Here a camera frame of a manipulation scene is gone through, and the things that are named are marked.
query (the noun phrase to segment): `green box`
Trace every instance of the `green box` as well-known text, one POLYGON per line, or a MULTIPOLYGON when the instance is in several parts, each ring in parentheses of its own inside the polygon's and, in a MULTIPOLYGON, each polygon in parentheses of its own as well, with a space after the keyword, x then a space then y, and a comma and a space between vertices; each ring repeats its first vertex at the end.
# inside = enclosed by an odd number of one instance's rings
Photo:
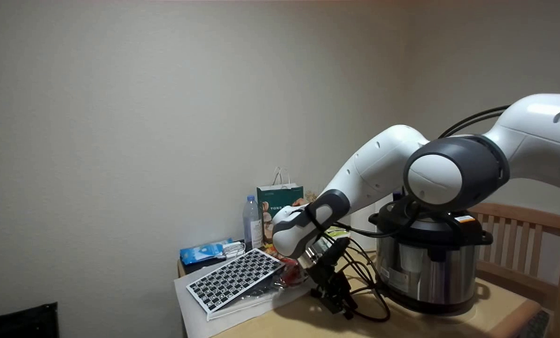
POLYGON ((258 204, 261 213, 263 245, 273 243, 273 219, 280 209, 293 206, 303 198, 299 185, 258 187, 258 204))

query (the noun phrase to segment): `wooden chair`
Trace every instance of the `wooden chair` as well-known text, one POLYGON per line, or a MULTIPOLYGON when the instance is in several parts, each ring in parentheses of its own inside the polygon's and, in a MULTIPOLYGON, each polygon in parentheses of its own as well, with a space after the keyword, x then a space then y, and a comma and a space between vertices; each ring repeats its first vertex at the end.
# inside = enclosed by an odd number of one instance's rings
POLYGON ((560 217, 494 204, 481 204, 470 213, 494 237, 494 243, 479 252, 477 277, 539 303, 551 314, 547 337, 560 338, 560 264, 541 264, 555 254, 560 256, 560 217), (556 281, 539 279, 539 266, 558 266, 556 281))

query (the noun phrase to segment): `wooden table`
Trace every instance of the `wooden table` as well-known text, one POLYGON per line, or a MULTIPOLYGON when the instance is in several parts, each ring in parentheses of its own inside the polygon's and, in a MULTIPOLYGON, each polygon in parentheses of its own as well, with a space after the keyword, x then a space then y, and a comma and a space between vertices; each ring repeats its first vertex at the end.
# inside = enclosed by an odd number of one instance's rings
MULTIPOLYGON (((359 307, 372 305, 370 296, 357 299, 359 307)), ((372 324, 361 318, 346 320, 327 313, 318 299, 301 298, 286 307, 231 328, 216 338, 333 338, 333 337, 519 337, 539 314, 539 305, 477 281, 477 303, 461 316, 425 316, 410 313, 391 301, 391 322, 372 324)))

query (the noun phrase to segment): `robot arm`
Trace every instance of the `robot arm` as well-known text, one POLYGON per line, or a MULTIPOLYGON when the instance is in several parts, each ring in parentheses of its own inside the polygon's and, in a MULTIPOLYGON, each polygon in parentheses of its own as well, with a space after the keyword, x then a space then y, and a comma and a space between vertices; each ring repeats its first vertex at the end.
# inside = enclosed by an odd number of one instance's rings
POLYGON ((299 258, 333 222, 397 191, 430 211, 464 211, 509 179, 560 189, 560 95, 513 104, 483 136, 427 142, 393 127, 363 145, 306 207, 275 217, 275 247, 299 258))

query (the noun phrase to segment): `rice cooker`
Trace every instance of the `rice cooker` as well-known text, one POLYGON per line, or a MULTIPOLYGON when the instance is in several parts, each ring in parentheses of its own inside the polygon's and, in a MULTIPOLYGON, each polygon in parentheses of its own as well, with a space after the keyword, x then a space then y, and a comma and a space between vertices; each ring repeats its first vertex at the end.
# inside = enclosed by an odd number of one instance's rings
POLYGON ((382 294, 425 314, 462 314, 476 301, 477 247, 493 236, 466 213, 429 213, 415 219, 393 204, 370 222, 380 228, 382 294))

